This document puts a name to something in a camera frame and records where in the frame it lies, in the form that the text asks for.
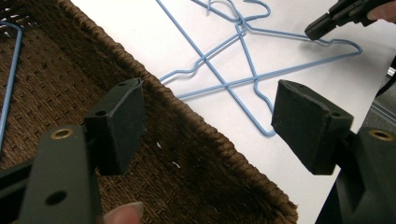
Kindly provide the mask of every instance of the fingertip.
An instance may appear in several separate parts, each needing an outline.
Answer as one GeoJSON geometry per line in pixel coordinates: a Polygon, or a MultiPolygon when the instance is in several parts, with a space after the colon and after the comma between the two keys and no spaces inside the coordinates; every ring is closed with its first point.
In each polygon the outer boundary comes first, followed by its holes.
{"type": "Polygon", "coordinates": [[[105,215],[105,224],[138,224],[140,223],[141,212],[134,206],[120,206],[105,215]]]}

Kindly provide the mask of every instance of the screw hole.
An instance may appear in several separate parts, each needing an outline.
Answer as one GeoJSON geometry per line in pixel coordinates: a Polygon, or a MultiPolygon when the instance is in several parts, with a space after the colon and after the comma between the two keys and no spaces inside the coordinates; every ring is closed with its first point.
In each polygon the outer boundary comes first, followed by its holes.
{"type": "Polygon", "coordinates": [[[59,140],[59,139],[64,139],[72,135],[73,129],[60,129],[50,136],[52,139],[59,140]]]}
{"type": "Polygon", "coordinates": [[[96,112],[96,116],[103,116],[103,115],[105,115],[106,114],[106,111],[104,111],[104,110],[101,110],[101,111],[98,111],[98,112],[96,112]]]}
{"type": "Polygon", "coordinates": [[[371,130],[370,135],[383,141],[391,142],[394,140],[392,134],[380,130],[371,130]]]}
{"type": "Polygon", "coordinates": [[[56,191],[55,193],[52,193],[46,200],[47,205],[55,205],[58,203],[61,203],[65,198],[67,194],[66,191],[64,190],[59,190],[56,191]]]}

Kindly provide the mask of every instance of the clamp jaw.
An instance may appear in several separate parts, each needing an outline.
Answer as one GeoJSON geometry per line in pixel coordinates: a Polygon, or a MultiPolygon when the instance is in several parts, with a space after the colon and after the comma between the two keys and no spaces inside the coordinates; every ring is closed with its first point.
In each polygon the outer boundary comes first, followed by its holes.
{"type": "Polygon", "coordinates": [[[391,0],[339,0],[324,14],[305,29],[305,34],[311,40],[318,40],[333,30],[353,21],[368,26],[375,21],[367,19],[367,13],[391,0]]]}

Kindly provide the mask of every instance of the black plastic part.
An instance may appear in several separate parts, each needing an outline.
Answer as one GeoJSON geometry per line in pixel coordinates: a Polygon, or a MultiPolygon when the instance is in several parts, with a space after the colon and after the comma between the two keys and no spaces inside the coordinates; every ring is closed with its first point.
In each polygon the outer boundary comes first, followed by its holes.
{"type": "Polygon", "coordinates": [[[335,146],[353,117],[299,83],[279,80],[272,125],[314,175],[331,175],[335,146]]]}
{"type": "Polygon", "coordinates": [[[343,219],[341,216],[340,201],[338,200],[337,185],[334,183],[332,185],[332,190],[326,199],[326,203],[320,210],[319,216],[317,218],[316,224],[329,224],[337,223],[342,224],[343,219]]]}
{"type": "Polygon", "coordinates": [[[311,40],[318,40],[335,29],[335,27],[337,27],[336,23],[332,20],[332,17],[326,13],[309,24],[305,29],[305,34],[311,40]]]}
{"type": "Polygon", "coordinates": [[[139,78],[121,82],[84,118],[92,156],[101,175],[125,175],[144,131],[145,108],[139,78]]]}
{"type": "Polygon", "coordinates": [[[368,12],[390,1],[392,0],[339,0],[329,9],[329,13],[309,24],[305,34],[311,40],[317,40],[336,26],[343,26],[350,21],[368,26],[375,22],[367,18],[368,12]]]}
{"type": "Polygon", "coordinates": [[[33,161],[26,161],[0,173],[0,223],[18,218],[33,161]]]}
{"type": "Polygon", "coordinates": [[[362,128],[352,146],[362,184],[342,173],[337,188],[344,223],[394,223],[396,220],[396,136],[362,128]]]}
{"type": "Polygon", "coordinates": [[[39,142],[19,223],[97,223],[102,219],[96,174],[81,126],[63,126],[39,142]]]}

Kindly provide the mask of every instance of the white table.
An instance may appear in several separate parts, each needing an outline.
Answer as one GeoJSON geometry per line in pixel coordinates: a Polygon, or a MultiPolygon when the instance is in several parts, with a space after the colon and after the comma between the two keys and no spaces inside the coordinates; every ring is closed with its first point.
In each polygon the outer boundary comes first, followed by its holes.
{"type": "MultiPolygon", "coordinates": [[[[115,41],[144,64],[156,77],[176,70],[192,68],[200,57],[156,1],[73,0],[91,19],[102,26],[115,41]]],[[[272,9],[269,18],[254,21],[257,27],[303,34],[305,27],[324,14],[335,0],[266,0],[272,9]]],[[[264,12],[262,7],[234,0],[244,16],[264,12]]],[[[189,0],[163,0],[180,25],[204,52],[235,34],[233,24],[214,13],[207,13],[189,0]]],[[[230,11],[222,3],[213,5],[230,11]]],[[[396,53],[396,26],[378,21],[363,28],[349,23],[336,28],[325,39],[345,38],[358,43],[364,52],[357,57],[327,63],[260,82],[260,90],[272,102],[280,78],[300,82],[344,108],[355,119],[356,132],[369,110],[391,60],[396,53]]],[[[343,52],[346,47],[323,48],[317,44],[269,35],[247,34],[250,54],[259,74],[291,65],[317,60],[343,52]]],[[[249,77],[251,73],[240,42],[235,42],[210,60],[227,81],[249,77]]],[[[206,65],[193,77],[165,82],[175,94],[218,85],[206,65]]],[[[252,84],[233,88],[266,129],[271,129],[271,114],[253,92],[252,84]]],[[[185,102],[205,121],[224,133],[249,162],[278,184],[299,205],[299,223],[314,223],[332,187],[332,176],[313,176],[279,137],[264,137],[249,121],[230,94],[225,91],[194,97],[185,102]]]]}

